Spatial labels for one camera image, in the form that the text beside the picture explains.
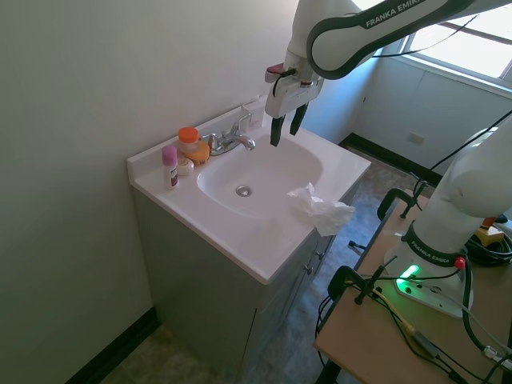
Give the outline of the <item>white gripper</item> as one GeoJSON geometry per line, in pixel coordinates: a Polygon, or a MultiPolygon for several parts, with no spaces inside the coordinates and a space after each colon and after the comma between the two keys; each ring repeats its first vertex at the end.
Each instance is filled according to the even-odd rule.
{"type": "Polygon", "coordinates": [[[308,103],[316,99],[322,89],[322,78],[318,78],[311,85],[303,85],[294,76],[281,78],[270,86],[266,100],[265,112],[271,116],[270,144],[278,146],[285,115],[295,111],[290,124],[290,134],[295,136],[300,129],[308,103]]]}

